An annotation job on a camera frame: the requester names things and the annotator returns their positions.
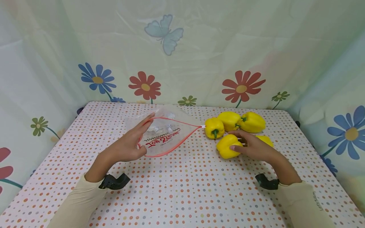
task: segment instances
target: flower center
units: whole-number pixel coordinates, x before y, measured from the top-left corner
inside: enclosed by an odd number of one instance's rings
[[[150,91],[150,86],[147,85],[147,84],[142,84],[141,85],[141,88],[144,90],[144,91]]]
[[[246,92],[246,90],[247,90],[247,87],[246,87],[246,86],[244,86],[244,85],[239,85],[239,86],[237,86],[237,88],[236,88],[236,92],[237,92],[237,93],[244,93],[244,92]]]
[[[345,138],[348,141],[354,141],[355,139],[357,139],[357,137],[359,136],[359,132],[357,131],[356,128],[352,127],[350,129],[348,129],[345,133]]]
[[[96,84],[102,84],[104,83],[104,80],[101,77],[93,77],[92,81]]]

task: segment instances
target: beige sleeve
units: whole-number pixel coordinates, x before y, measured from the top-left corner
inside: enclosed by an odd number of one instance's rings
[[[81,175],[79,182],[51,219],[48,228],[85,228],[91,214],[104,198],[107,189],[100,189]]]
[[[306,183],[279,185],[278,199],[292,220],[294,228],[334,228],[321,207],[313,187]]]

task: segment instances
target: blue flower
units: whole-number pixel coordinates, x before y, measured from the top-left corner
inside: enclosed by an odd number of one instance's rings
[[[85,63],[86,68],[79,64],[78,67],[84,72],[81,73],[83,77],[81,77],[81,80],[83,82],[90,82],[90,89],[96,90],[97,87],[99,87],[99,91],[101,94],[105,94],[105,90],[112,92],[112,90],[109,87],[116,88],[116,85],[108,83],[114,80],[113,76],[109,76],[112,71],[109,69],[106,69],[103,72],[103,66],[97,65],[96,66],[96,76],[94,71],[92,70],[90,64]]]
[[[122,98],[119,97],[113,97],[112,99],[110,99],[111,102],[119,102],[119,103],[125,103],[126,101],[124,101]]]
[[[354,148],[354,145],[365,151],[365,129],[359,130],[365,126],[365,107],[359,106],[354,112],[353,118],[350,113],[345,116],[338,115],[333,119],[342,129],[337,127],[327,128],[327,132],[330,135],[337,136],[338,138],[332,140],[328,146],[335,147],[339,144],[336,149],[336,154],[343,154],[346,147],[349,152],[350,158],[358,160],[360,159],[359,154]]]
[[[332,164],[331,159],[323,158],[322,156],[321,156],[321,159],[326,164],[326,166],[329,168],[329,170],[332,172],[332,174],[336,177],[335,173],[338,173],[338,170],[335,168],[335,165]]]

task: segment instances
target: hand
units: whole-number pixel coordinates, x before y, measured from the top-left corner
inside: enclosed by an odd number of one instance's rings
[[[144,120],[142,120],[137,126],[130,129],[121,138],[106,148],[103,153],[108,154],[109,158],[114,162],[130,162],[137,160],[147,153],[145,146],[137,149],[137,143],[139,138],[147,131],[151,126],[153,120],[152,117],[155,113],[150,114]]]
[[[85,179],[88,182],[97,183],[101,181],[108,170],[117,162],[130,162],[137,160],[147,153],[145,146],[137,149],[137,143],[141,135],[151,126],[152,117],[155,113],[147,116],[133,129],[130,129],[120,139],[111,144],[103,152],[98,154],[93,165],[85,174]]]
[[[241,143],[247,143],[247,147],[230,146],[231,150],[246,155],[252,159],[269,163],[275,170],[280,183],[291,185],[292,183],[300,183],[301,179],[290,162],[277,150],[261,141],[256,136],[246,131],[230,131],[240,138]]]
[[[269,164],[276,162],[278,159],[285,159],[285,157],[282,156],[277,150],[246,131],[230,131],[228,134],[235,135],[240,139],[239,141],[241,143],[247,144],[246,147],[231,146],[231,150],[246,155],[252,159],[264,161]]]

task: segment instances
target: table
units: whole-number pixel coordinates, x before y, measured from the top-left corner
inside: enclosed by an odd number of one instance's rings
[[[124,118],[155,104],[90,102],[0,217],[0,228],[47,227],[53,214],[95,157],[125,133]],[[322,207],[337,227],[365,227],[364,217],[290,115],[281,110],[180,106],[201,121],[223,111],[255,111],[267,123],[264,135],[315,187]],[[260,188],[255,175],[275,178],[264,162],[247,157],[224,160],[197,130],[168,155],[117,163],[110,173],[126,173],[130,183],[109,190],[89,227],[293,227],[275,191]]]

